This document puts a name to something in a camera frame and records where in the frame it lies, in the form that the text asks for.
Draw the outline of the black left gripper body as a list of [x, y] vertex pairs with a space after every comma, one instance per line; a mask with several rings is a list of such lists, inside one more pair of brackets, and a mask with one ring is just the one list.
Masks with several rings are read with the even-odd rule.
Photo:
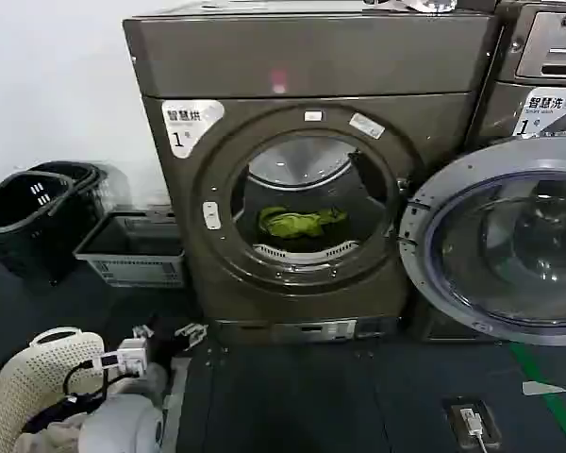
[[171, 361], [175, 354], [175, 329], [167, 319], [159, 316], [151, 316], [146, 326], [152, 331], [148, 340], [149, 361], [171, 374]]

